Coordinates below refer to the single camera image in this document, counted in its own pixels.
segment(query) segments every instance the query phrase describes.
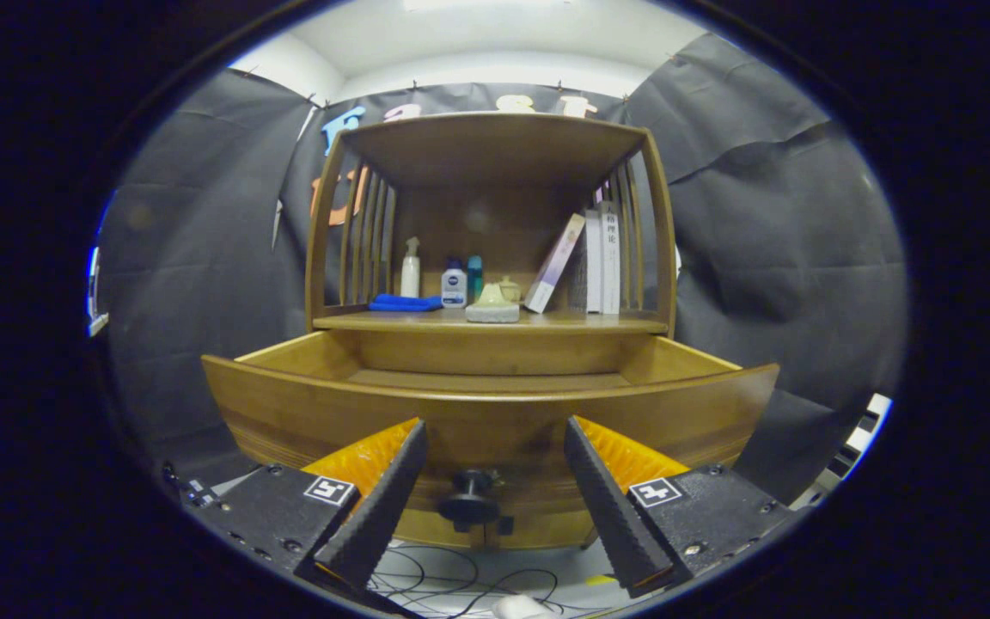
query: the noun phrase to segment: white book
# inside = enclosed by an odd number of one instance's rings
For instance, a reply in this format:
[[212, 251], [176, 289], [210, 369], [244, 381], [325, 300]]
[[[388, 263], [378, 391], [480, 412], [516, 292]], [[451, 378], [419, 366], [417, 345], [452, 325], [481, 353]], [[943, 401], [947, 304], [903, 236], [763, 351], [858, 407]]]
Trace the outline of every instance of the white book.
[[586, 209], [586, 313], [602, 312], [602, 214]]
[[617, 205], [610, 200], [598, 203], [602, 213], [602, 313], [621, 313], [621, 244]]

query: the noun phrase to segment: open drawer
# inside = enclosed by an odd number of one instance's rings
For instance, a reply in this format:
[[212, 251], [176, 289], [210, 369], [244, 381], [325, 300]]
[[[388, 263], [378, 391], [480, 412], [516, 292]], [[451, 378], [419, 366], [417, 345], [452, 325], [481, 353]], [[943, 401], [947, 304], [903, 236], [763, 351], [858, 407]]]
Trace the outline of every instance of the open drawer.
[[[777, 365], [740, 369], [645, 333], [330, 329], [227, 360], [205, 375], [236, 442], [259, 462], [308, 465], [420, 416], [430, 450], [396, 536], [503, 549], [588, 542], [592, 524], [563, 457], [578, 414], [695, 467], [734, 462]], [[453, 531], [436, 513], [453, 473], [498, 473], [514, 531]]]

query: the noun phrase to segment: blue towel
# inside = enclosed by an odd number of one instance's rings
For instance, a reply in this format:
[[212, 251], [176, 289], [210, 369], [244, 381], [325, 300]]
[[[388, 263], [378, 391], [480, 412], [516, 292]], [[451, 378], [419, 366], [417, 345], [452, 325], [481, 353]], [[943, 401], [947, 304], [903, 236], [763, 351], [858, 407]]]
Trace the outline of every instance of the blue towel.
[[378, 294], [369, 304], [373, 312], [430, 312], [441, 309], [441, 297], [411, 298]]

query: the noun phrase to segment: cabinet top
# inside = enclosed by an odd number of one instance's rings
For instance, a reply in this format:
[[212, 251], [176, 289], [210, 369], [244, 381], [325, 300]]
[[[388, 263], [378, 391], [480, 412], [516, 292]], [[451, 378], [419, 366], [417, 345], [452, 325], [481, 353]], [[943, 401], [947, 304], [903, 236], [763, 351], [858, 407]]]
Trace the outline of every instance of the cabinet top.
[[344, 145], [399, 188], [593, 189], [647, 134], [557, 114], [452, 113], [362, 126], [342, 132], [333, 148]]

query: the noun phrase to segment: white ceiling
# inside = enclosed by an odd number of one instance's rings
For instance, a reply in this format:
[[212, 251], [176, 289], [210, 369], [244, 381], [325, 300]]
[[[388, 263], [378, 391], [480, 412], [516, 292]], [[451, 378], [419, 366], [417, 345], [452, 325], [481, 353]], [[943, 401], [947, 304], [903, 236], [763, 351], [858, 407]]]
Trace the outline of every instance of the white ceiling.
[[562, 52], [648, 70], [704, 33], [645, 0], [539, 0], [408, 12], [404, 0], [351, 0], [292, 28], [349, 78], [460, 52]]

